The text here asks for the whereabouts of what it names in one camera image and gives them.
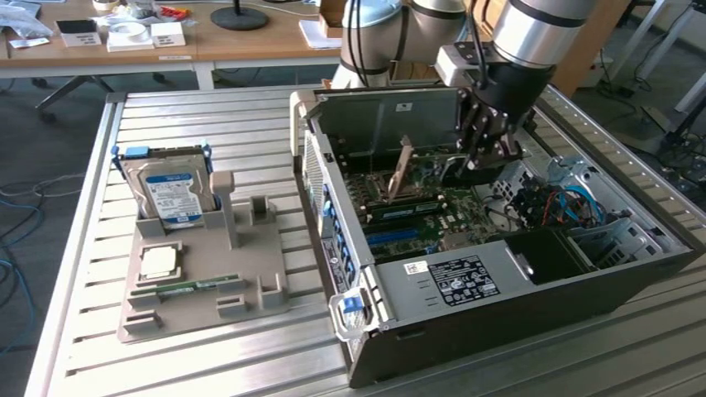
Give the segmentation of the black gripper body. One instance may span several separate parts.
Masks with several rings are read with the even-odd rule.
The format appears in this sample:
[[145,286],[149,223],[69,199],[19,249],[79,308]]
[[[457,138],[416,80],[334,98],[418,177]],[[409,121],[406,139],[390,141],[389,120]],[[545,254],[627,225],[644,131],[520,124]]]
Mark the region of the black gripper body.
[[516,126],[523,121],[539,94],[556,71],[555,65],[535,69],[508,63],[490,63],[481,72],[472,72],[474,96],[485,108],[493,108],[499,118],[507,114],[507,122]]

